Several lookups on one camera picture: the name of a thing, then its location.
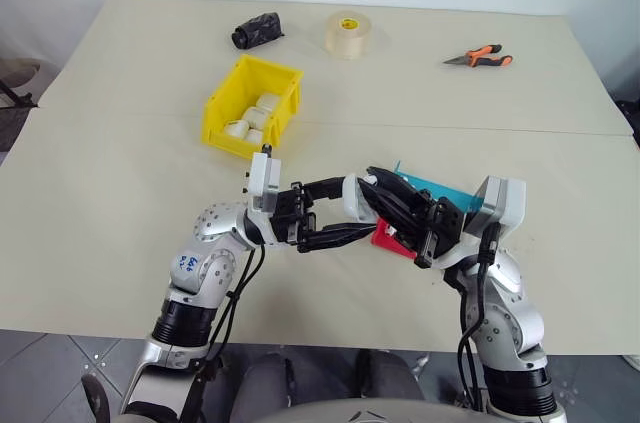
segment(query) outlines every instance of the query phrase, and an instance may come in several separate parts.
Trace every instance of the person's leg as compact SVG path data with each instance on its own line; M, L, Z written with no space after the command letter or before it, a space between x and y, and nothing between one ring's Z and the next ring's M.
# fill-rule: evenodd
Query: person's leg
M259 358L247 370L231 410L230 423L252 423L291 404L291 368L281 355Z
M423 400L422 390L405 361L393 353L360 350L356 371L361 396Z

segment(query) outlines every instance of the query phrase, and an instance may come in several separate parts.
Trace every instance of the red object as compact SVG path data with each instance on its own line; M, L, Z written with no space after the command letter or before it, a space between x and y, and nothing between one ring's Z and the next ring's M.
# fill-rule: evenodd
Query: red object
M376 231L373 232L371 237L371 243L385 250L393 251L407 258L415 259L417 256L414 251L407 250L404 246L396 241L396 239L387 233L390 225L382 218L378 218L378 226Z

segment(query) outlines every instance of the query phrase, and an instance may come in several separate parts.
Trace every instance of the beige tabletop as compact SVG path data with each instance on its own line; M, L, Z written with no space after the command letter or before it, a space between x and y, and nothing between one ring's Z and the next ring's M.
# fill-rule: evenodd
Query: beige tabletop
M229 10L233 20L242 21L266 9L281 11L273 5L107 3L0 167L0 256L5 262L0 327L119 337L142 337L152 328L168 283L169 262L197 214L212 202L242 198L248 161L199 142L203 102L238 55L224 47L229 43L226 27L233 25L221 9L236 8L235 13ZM165 20L160 18L163 7ZM333 11L322 5L282 8L284 21L293 18L285 19L285 14L302 14L320 26L325 13ZM181 23L174 14L177 9L182 20L194 26ZM386 12L406 12L414 22L437 21L441 13L361 11L374 23L389 24L394 18L385 20ZM218 12L225 32L212 36L221 32ZM254 51L306 71L302 111L274 152L283 161L283 187L295 180L364 172L371 164L391 168L398 160L409 173L466 192L475 191L488 174L523 179L528 185L526 218L504 244L519 260L529 296L545 319L545 348L567 354L640 352L640 160L633 139L626 136L626 124L610 111L604 90L563 20L442 14L459 20L459 29L466 15L472 26L486 18L499 24L484 28L498 25L504 34L515 35L515 27L526 22L547 39L558 40L556 54L565 49L560 55L574 62L570 67L579 83L568 84L561 93L569 98L577 91L591 110L574 115L566 108L578 103L569 98L555 105L557 118L545 119L544 112L523 103L523 96L511 102L519 119L508 120L499 111L506 99L498 92L486 111L477 113L487 115L487 124L477 125L482 129L470 124L448 127L454 114L464 119L467 109L475 111L464 98L431 102L428 121L424 106L408 99L385 109L386 116L380 110L384 99L358 115L351 105L363 109L370 102L363 101L369 94L363 88L367 79L357 65L385 66L373 56L375 45L373 62L367 56L347 64L330 60L310 39L308 54L292 51L300 59L286 61L267 53L287 41L301 48L301 35L311 31L311 25L304 29L299 24L299 37L295 25L290 31L285 26L288 39ZM171 28L173 39L158 37ZM182 53L175 41L180 38L187 48ZM479 43L496 42L493 38L487 34ZM520 48L526 47L525 37L518 41ZM506 46L505 39L497 42ZM399 59L401 51L394 53L395 46L387 43L387 55ZM469 45L477 43L466 42L463 49ZM405 59L416 67L420 62L414 50L409 47ZM421 54L421 61L454 56ZM322 63L305 64L305 58ZM332 65L344 70L345 79L321 85L321 68L335 72ZM508 68L478 70L489 78L507 75L500 77L504 81L515 78L518 68L514 62ZM544 80L537 72L545 68L538 66L530 77ZM440 70L434 65L423 81ZM456 98L470 91L464 88L469 81L484 81L476 78L479 71L456 70L460 72L450 73L458 81ZM396 71L390 64L389 74ZM375 78L368 80L377 84ZM524 85L523 77L518 81ZM514 82L510 88L515 91ZM412 84L417 92L417 82ZM579 88L591 88L590 99ZM341 105L330 98L334 93L345 98ZM452 110L454 104L458 111ZM552 109L546 100L539 105ZM407 117L398 111L402 108L417 116ZM524 131L513 124L495 129L500 125L489 124L500 118L504 124L528 122L532 128ZM439 119L441 124L432 124ZM320 224L344 221L335 202L319 216ZM452 351L459 338L458 304L441 272L420 270L368 241L306 255L289 248L268 253L265 267L243 295L232 339Z

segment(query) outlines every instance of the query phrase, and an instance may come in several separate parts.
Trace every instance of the yellow plastic bin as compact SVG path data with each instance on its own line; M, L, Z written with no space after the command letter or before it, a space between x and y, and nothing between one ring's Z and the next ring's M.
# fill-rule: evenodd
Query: yellow plastic bin
M300 70L242 55L207 101L202 121L202 142L247 159L251 159L265 143L279 146L280 135L291 116L298 112L302 75ZM263 129L262 144L254 145L224 133L224 126L242 118L245 110L254 106L264 93L279 95L280 101Z

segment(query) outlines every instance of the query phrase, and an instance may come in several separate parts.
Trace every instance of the tiled floor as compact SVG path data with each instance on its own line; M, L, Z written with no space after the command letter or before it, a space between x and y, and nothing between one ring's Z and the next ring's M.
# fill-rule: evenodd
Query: tiled floor
M102 381L116 413L141 347L141 340L0 330L0 421L93 421L80 386L80 377L86 372ZM274 350L293 362L299 402L349 396L356 350L230 345L226 353L233 371L209 388L206 408L216 416L209 421L224 421L250 362ZM410 366L422 356L409 351L396 353ZM420 377L427 401L453 401L459 391L456 368L454 354L431 353ZM640 373L621 358L553 356L550 368L569 422L640 422Z

